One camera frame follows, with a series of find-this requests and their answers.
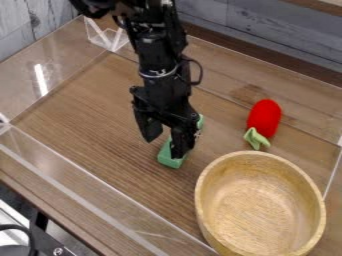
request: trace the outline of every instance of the small green block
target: small green block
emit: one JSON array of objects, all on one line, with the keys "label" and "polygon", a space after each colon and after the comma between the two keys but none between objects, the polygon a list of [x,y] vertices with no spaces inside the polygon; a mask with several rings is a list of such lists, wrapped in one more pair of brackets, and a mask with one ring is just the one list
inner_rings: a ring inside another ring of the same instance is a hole
[{"label": "small green block", "polygon": [[[205,117],[203,115],[201,115],[201,119],[198,121],[198,129],[203,128],[203,124],[205,124]],[[168,167],[171,167],[172,169],[179,169],[184,160],[187,159],[187,155],[184,155],[183,158],[180,159],[172,159],[171,158],[171,149],[170,149],[170,143],[171,143],[171,136],[168,137],[160,151],[158,154],[158,162]]]}]

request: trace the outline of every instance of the wall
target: wall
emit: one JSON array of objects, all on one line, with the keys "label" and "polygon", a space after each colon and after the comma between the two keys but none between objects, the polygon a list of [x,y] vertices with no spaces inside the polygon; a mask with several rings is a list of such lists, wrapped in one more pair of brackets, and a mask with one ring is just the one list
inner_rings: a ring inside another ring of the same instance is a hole
[{"label": "wall", "polygon": [[342,17],[281,0],[176,0],[184,21],[342,71]]},{"label": "wall", "polygon": [[[281,0],[176,0],[199,26],[342,70],[342,17]],[[0,1],[0,61],[76,16],[68,0]]]},{"label": "wall", "polygon": [[0,61],[76,16],[68,0],[0,1]]}]

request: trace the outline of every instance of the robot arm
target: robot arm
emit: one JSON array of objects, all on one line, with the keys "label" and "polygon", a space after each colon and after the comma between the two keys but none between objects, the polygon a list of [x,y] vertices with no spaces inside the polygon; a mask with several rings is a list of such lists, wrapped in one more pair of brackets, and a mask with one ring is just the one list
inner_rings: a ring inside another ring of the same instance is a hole
[{"label": "robot arm", "polygon": [[[191,86],[198,85],[203,72],[199,63],[183,55],[187,46],[175,0],[71,0],[91,18],[108,12],[126,29],[139,56],[139,74],[144,86],[134,86],[134,113],[147,142],[171,128],[170,152],[182,159],[195,146],[199,114],[190,105]],[[190,63],[201,68],[199,80],[191,81]]]}]

